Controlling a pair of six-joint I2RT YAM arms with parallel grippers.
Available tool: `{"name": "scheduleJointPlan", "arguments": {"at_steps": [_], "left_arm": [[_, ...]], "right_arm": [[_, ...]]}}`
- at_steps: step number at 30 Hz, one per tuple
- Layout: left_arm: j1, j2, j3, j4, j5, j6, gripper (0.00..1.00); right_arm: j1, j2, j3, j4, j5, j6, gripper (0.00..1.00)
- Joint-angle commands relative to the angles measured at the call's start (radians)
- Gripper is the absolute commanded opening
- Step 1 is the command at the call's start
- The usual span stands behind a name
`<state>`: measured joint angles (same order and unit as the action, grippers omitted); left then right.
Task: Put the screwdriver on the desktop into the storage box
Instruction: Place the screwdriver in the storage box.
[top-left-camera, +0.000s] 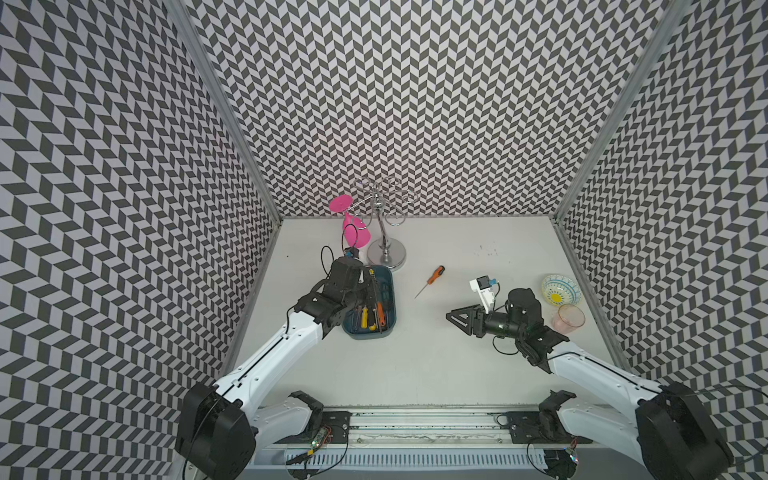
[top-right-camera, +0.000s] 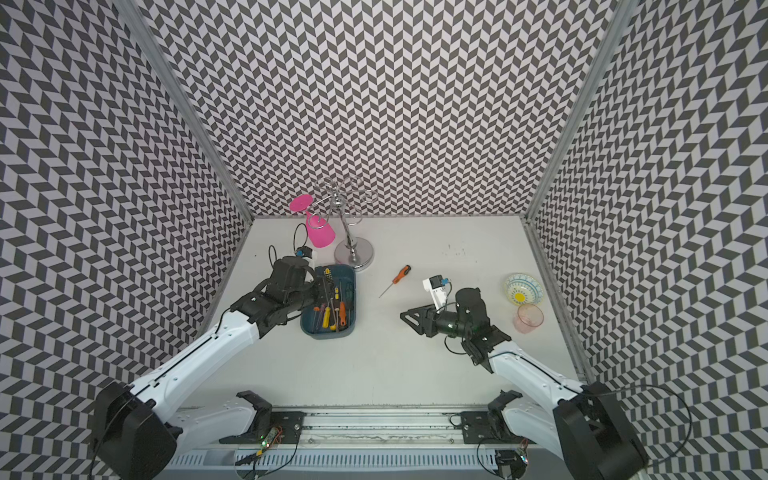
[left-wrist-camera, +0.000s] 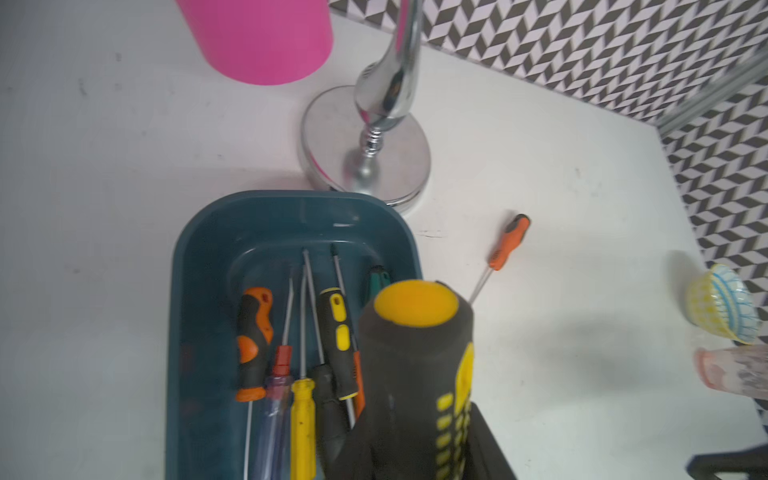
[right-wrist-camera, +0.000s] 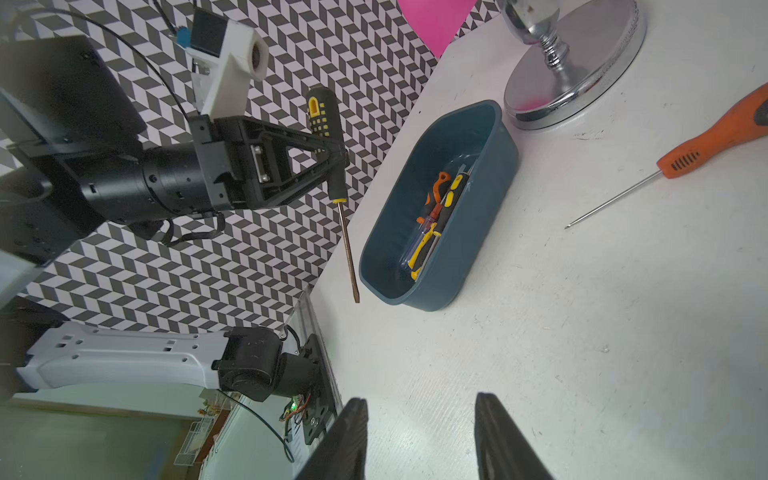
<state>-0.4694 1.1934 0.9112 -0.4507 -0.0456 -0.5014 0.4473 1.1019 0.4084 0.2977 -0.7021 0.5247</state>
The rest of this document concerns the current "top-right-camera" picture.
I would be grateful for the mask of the black yellow long screwdriver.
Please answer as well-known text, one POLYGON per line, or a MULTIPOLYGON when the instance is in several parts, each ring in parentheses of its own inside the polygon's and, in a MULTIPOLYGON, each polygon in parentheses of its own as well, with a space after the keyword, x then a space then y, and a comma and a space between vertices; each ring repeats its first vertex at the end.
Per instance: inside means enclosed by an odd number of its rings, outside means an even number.
POLYGON ((323 269, 323 285, 324 285, 324 291, 325 291, 325 297, 326 297, 326 304, 330 308, 333 308, 334 282, 333 282, 332 273, 328 267, 323 269))

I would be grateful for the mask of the yellow handle screwdriver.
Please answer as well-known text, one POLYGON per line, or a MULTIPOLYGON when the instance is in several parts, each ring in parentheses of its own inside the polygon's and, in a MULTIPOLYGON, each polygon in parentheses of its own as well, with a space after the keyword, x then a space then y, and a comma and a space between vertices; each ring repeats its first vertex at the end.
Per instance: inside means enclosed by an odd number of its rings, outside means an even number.
POLYGON ((323 322, 322 322, 322 328, 323 329, 329 329, 330 328, 331 312, 332 312, 332 308, 330 306, 326 305, 325 309, 324 309, 324 313, 323 313, 323 322))

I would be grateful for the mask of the black yellow phillips screwdriver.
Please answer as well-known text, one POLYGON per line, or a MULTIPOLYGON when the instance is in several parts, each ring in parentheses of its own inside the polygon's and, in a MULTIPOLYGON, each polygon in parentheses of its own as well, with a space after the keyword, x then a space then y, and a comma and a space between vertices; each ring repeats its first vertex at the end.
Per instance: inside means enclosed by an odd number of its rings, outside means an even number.
POLYGON ((336 286, 334 287, 334 300, 333 300, 334 326, 331 328, 334 331, 339 331, 341 327, 340 306, 341 306, 340 290, 339 290, 339 287, 336 286))

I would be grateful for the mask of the small orange handle screwdriver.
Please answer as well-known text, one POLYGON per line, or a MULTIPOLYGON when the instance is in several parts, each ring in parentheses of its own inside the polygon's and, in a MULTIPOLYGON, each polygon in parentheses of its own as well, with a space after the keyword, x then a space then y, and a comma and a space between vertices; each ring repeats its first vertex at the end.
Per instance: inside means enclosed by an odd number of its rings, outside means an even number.
POLYGON ((385 288, 385 290, 379 295, 380 298, 382 298, 394 285, 398 284, 401 280, 403 280, 410 272, 412 267, 410 265, 405 265, 398 274, 392 279, 390 284, 385 288))

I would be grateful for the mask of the orange black large screwdriver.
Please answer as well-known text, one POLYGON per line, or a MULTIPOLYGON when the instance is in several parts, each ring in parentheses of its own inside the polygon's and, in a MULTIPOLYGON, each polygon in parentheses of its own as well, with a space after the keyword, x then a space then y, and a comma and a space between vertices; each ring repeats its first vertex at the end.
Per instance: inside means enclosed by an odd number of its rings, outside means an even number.
POLYGON ((347 322, 346 304, 345 304, 344 301, 340 300, 339 301, 339 324, 338 324, 338 328, 340 330, 343 330, 343 329, 347 328, 347 325, 348 325, 348 322, 347 322))

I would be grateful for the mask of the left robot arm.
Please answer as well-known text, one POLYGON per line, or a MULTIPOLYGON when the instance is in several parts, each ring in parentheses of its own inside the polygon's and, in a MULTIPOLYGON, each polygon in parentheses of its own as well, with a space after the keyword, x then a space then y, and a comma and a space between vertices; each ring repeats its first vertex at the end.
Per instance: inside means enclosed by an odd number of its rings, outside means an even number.
POLYGON ((245 437, 267 444, 278 435, 272 405, 245 390, 234 400, 187 413, 180 407, 242 350, 312 306, 324 279, 296 256, 274 261, 269 278, 236 300, 205 334, 165 364, 99 392, 89 422, 89 451, 122 479, 152 479, 178 454, 245 437))

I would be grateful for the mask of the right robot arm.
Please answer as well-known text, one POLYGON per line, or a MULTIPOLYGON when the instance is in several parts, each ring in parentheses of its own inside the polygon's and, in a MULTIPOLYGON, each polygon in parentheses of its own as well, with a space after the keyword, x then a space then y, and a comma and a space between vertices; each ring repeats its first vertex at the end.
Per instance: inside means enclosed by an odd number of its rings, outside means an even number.
POLYGON ((477 288, 445 301, 406 310, 400 318, 417 334, 457 338, 476 366, 500 376, 513 389, 488 405, 491 429, 533 441, 564 461, 575 479, 645 479, 645 447, 614 392, 604 384, 583 384, 529 356, 491 323, 477 288))

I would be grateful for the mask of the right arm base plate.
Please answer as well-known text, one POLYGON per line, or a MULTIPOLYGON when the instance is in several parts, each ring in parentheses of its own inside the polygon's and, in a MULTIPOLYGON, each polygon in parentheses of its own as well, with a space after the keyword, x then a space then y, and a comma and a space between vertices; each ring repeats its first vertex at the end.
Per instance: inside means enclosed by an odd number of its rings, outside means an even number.
POLYGON ((459 417, 465 444, 502 444, 510 443, 514 439, 514 436, 498 413, 490 411, 462 411, 459 417))

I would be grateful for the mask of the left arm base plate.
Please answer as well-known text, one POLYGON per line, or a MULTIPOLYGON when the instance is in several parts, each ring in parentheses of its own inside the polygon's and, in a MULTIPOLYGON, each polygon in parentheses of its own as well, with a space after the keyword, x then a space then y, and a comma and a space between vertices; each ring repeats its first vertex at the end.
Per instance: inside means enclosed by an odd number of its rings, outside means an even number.
POLYGON ((261 445, 270 433, 281 445, 296 445, 301 439, 306 413, 298 410, 272 411, 270 419, 258 414, 252 425, 242 434, 220 439, 219 444, 261 445))

